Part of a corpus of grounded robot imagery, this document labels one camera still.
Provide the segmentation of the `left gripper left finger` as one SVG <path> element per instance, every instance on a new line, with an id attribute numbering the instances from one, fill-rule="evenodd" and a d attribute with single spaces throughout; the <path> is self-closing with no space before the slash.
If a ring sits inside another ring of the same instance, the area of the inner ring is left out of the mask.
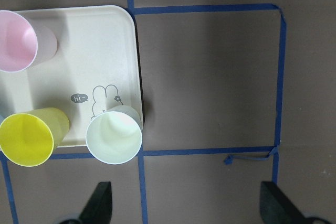
<path id="1" fill-rule="evenodd" d="M 112 187 L 99 182 L 79 215 L 81 223 L 110 223 L 112 218 Z"/>

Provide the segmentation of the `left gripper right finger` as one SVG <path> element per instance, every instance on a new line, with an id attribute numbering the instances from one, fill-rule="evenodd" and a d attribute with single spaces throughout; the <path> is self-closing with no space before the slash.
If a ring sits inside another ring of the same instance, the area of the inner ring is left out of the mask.
<path id="1" fill-rule="evenodd" d="M 306 223 L 306 219 L 274 182 L 261 182 L 259 213 L 263 223 Z"/>

